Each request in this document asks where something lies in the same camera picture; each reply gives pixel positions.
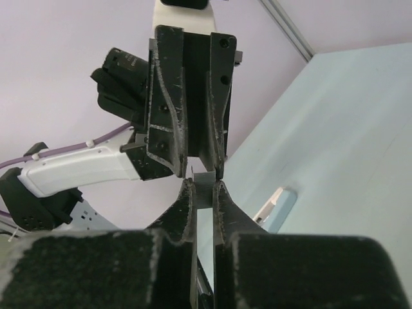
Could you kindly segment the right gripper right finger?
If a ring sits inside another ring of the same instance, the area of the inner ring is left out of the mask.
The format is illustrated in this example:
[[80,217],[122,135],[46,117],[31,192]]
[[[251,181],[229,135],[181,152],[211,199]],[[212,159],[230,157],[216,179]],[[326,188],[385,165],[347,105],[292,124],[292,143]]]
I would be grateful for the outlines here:
[[216,308],[409,308],[383,246],[360,236],[271,234],[212,189]]

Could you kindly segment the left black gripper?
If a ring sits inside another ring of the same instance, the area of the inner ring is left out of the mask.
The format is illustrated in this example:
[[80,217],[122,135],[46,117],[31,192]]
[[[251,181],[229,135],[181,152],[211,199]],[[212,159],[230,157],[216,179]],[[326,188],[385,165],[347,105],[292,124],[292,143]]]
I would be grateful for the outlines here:
[[227,155],[232,75],[241,63],[234,36],[160,25],[149,52],[142,142],[121,147],[141,180],[183,178],[199,158],[222,179]]

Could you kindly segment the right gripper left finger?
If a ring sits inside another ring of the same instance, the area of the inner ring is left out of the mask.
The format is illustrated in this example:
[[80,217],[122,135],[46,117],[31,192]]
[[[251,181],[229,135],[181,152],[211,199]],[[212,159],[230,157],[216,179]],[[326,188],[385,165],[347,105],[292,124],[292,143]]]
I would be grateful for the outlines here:
[[196,308],[196,189],[143,230],[38,232],[1,267],[2,308]]

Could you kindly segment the short grey staple strip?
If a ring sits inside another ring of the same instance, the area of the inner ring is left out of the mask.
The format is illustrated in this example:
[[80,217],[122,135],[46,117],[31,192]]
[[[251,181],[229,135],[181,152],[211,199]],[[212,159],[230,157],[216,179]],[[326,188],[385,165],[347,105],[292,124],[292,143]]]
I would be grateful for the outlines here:
[[193,181],[196,190],[197,209],[212,207],[213,187],[216,181],[215,172],[194,173]]

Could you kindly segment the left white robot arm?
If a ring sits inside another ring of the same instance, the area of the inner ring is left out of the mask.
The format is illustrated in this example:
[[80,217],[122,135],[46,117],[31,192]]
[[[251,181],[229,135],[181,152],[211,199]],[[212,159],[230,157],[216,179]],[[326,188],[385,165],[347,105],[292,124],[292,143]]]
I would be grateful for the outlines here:
[[101,109],[125,120],[87,142],[49,149],[34,144],[2,163],[4,215],[26,232],[106,228],[80,188],[115,180],[185,178],[198,158],[213,180],[224,175],[234,68],[234,35],[160,25],[148,59],[111,49],[91,78]]

